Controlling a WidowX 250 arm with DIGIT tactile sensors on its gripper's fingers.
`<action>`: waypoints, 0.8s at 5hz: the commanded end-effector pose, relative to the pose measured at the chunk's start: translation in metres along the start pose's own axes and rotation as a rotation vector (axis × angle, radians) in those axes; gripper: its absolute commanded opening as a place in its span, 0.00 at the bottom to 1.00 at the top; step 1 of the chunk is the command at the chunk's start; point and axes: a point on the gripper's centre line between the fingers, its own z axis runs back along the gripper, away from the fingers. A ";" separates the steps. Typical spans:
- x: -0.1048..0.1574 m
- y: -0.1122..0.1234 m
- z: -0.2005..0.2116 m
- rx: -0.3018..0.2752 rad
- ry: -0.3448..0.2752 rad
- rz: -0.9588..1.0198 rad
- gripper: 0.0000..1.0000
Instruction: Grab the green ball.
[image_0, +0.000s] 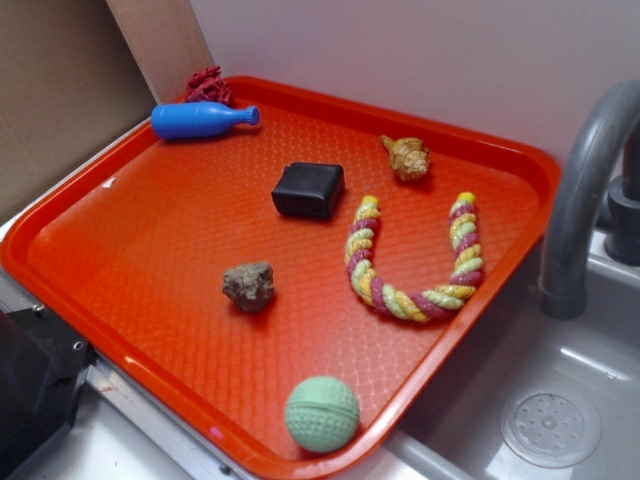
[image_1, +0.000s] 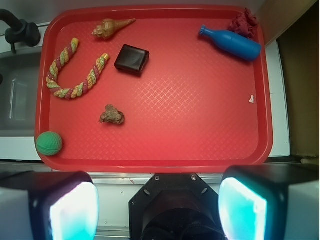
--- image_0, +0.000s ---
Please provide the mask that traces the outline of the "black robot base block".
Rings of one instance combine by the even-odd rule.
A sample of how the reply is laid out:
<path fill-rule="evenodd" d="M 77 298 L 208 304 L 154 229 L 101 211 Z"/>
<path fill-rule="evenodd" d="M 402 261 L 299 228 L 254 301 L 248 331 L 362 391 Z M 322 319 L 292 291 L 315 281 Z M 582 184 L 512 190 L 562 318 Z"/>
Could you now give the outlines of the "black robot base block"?
<path fill-rule="evenodd" d="M 92 349 L 55 312 L 1 313 L 1 477 L 17 478 L 73 428 Z"/>

